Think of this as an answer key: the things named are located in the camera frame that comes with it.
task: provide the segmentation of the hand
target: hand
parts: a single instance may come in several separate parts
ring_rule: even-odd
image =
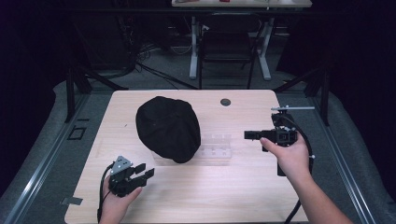
[[[305,140],[297,132],[297,141],[288,147],[281,147],[266,138],[260,139],[262,146],[277,157],[277,162],[290,181],[309,174],[309,154]]]
[[[142,188],[137,188],[125,197],[120,198],[114,195],[108,189],[108,180],[110,176],[105,179],[103,185],[103,211],[100,223],[120,223],[125,216],[126,210],[131,202],[133,202],[142,191]]]

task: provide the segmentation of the dark curtain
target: dark curtain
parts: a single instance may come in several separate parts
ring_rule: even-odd
[[[341,20],[298,21],[277,69],[301,76],[322,65],[332,41],[342,38],[329,67],[330,91],[360,130],[384,186],[395,200],[396,3],[360,1],[356,5],[353,1],[321,0],[313,1],[310,10],[353,13]]]
[[[0,3],[0,153],[7,189],[44,126],[65,78],[64,48],[34,1]]]

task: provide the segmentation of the table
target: table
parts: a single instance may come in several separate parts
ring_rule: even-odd
[[[219,0],[199,0],[193,2],[178,3],[177,0],[172,0],[173,7],[262,7],[268,10],[273,7],[291,7],[303,8],[311,7],[310,0],[230,0],[230,2],[220,2]],[[258,49],[260,66],[262,68],[262,75],[264,80],[271,80],[271,74],[268,68],[268,63],[265,60],[265,53],[268,48],[268,43],[273,30],[274,19],[270,19],[265,23],[262,31],[264,38],[262,47]],[[198,63],[198,54],[196,48],[197,24],[194,17],[191,20],[191,67],[190,78],[196,79],[196,70]]]
[[[137,136],[137,108],[158,95],[189,102],[197,115],[202,146],[187,163],[159,158]],[[231,104],[222,105],[222,99]],[[244,131],[274,128],[274,106],[273,91],[116,91],[74,193],[82,203],[69,205],[65,221],[96,222],[101,175],[119,155],[155,168],[124,222],[284,221],[298,197],[287,178],[276,175],[275,156],[262,152],[259,141],[244,139]],[[203,148],[214,139],[225,146],[222,153]],[[293,220],[307,221],[303,208]]]

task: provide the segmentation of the wire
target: wire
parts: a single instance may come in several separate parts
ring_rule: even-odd
[[[100,188],[99,188],[99,208],[97,210],[97,219],[98,222],[100,221],[100,218],[102,216],[102,208],[103,208],[103,202],[105,201],[105,198],[107,197],[108,193],[110,193],[110,191],[107,193],[107,195],[105,196],[105,198],[103,198],[103,184],[105,182],[105,177],[107,172],[113,167],[114,162],[111,163],[111,165],[107,166],[107,168],[105,169],[105,172],[102,175],[102,179],[100,181]]]
[[[176,89],[177,89],[177,87],[176,87],[173,83],[171,83],[170,81],[176,82],[176,83],[178,83],[178,84],[181,84],[181,85],[186,86],[186,87],[188,87],[188,88],[190,88],[190,89],[193,89],[193,90],[198,90],[198,88],[196,88],[196,87],[194,87],[194,86],[192,86],[192,85],[190,85],[190,84],[188,84],[188,83],[186,83],[186,82],[180,81],[180,80],[178,80],[177,78],[172,77],[172,76],[170,76],[170,75],[168,75],[168,74],[166,74],[166,73],[164,73],[164,72],[160,72],[160,71],[155,70],[155,69],[153,69],[153,68],[147,67],[147,66],[143,65],[142,63],[136,63],[136,64],[139,65],[139,66],[141,66],[142,69],[144,69],[144,70],[150,72],[150,73],[153,74],[154,76],[163,78],[165,81],[167,81],[169,84],[171,84],[171,85],[172,85],[174,88],[176,88]]]

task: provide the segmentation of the black hat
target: black hat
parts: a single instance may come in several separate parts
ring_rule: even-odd
[[[177,163],[189,161],[201,145],[198,119],[189,103],[157,96],[137,109],[140,140],[158,155]]]

